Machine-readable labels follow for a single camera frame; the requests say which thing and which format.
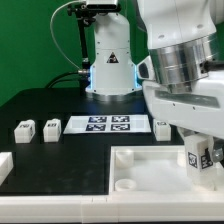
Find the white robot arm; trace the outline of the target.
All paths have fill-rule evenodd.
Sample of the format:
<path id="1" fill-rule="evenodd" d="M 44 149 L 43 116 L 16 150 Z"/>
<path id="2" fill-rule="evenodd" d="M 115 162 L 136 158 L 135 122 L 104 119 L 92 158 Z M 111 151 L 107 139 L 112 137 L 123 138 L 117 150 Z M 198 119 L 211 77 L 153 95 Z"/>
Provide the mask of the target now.
<path id="1" fill-rule="evenodd" d="M 211 7 L 224 0 L 135 0 L 149 56 L 138 65 L 151 115 L 224 140 L 224 62 Z"/>

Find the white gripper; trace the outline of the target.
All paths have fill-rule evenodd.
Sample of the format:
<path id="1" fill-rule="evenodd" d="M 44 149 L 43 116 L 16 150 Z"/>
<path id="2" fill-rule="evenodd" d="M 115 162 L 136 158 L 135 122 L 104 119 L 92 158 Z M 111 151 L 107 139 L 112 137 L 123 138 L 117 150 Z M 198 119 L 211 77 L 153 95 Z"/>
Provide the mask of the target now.
<path id="1" fill-rule="evenodd" d="M 191 87 L 191 93 L 169 94 L 165 87 L 145 80 L 143 93 L 147 108 L 157 120 L 216 137 L 210 140 L 210 155 L 214 163 L 221 162 L 224 160 L 224 72 L 210 72 Z"/>

